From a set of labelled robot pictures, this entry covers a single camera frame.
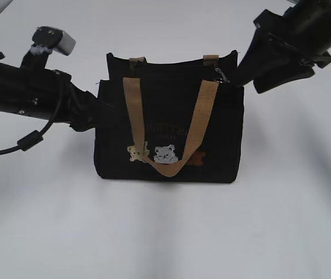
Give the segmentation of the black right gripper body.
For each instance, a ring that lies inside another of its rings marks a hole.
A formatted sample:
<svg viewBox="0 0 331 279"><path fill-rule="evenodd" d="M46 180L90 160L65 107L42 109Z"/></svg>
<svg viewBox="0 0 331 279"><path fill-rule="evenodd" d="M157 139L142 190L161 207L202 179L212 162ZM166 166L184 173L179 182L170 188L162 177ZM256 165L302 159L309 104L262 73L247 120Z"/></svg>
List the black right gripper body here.
<svg viewBox="0 0 331 279"><path fill-rule="evenodd" d="M250 54L254 60L252 78L261 94L292 81L312 77L314 66L321 69L331 63L328 51L317 54L292 34L289 21L265 9L255 20Z"/></svg>

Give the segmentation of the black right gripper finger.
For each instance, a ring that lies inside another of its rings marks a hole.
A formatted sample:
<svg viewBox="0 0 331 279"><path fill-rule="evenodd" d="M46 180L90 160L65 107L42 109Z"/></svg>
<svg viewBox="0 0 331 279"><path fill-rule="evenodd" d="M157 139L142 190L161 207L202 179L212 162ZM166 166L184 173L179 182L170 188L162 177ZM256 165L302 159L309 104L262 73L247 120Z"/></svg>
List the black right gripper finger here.
<svg viewBox="0 0 331 279"><path fill-rule="evenodd" d="M234 85L244 86L255 77L255 69L259 62L260 47L251 43L243 59L237 67L234 76Z"/></svg>

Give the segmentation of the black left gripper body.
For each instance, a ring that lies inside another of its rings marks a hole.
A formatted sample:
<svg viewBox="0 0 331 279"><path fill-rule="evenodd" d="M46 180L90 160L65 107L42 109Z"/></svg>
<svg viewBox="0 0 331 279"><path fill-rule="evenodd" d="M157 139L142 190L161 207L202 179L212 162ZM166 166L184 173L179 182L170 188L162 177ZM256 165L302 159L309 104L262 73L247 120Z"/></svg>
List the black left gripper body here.
<svg viewBox="0 0 331 279"><path fill-rule="evenodd" d="M97 128L100 124L100 102L88 91L78 88L71 92L72 121L70 127L76 132L85 132Z"/></svg>

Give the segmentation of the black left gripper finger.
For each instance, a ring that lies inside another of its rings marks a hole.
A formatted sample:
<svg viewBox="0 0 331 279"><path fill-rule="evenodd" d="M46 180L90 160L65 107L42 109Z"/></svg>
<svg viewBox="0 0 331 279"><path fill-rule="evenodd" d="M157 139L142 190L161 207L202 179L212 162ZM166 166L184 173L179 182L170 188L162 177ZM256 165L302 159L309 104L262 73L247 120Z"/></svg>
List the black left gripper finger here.
<svg viewBox="0 0 331 279"><path fill-rule="evenodd" d="M114 116L116 114L116 109L109 103L97 98L97 115L98 116Z"/></svg>

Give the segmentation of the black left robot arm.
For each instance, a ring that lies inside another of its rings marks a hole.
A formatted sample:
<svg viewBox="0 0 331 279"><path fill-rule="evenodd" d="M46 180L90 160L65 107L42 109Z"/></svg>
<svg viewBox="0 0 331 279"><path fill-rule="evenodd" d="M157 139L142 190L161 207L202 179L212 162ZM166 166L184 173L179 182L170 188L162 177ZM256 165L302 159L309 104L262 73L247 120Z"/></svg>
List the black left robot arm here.
<svg viewBox="0 0 331 279"><path fill-rule="evenodd" d="M68 73L33 63L14 67L0 61L0 112L67 123L77 132L111 126L119 111L71 79Z"/></svg>

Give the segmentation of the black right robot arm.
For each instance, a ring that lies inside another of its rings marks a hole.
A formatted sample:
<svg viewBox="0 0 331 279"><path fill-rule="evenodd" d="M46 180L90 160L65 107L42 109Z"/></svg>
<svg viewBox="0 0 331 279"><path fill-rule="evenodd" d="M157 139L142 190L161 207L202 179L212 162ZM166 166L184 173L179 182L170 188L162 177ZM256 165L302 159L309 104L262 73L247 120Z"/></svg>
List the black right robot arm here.
<svg viewBox="0 0 331 279"><path fill-rule="evenodd" d="M265 9L254 20L255 33L230 81L252 82L257 93L312 77L314 66L331 63L331 0L294 1L282 15Z"/></svg>

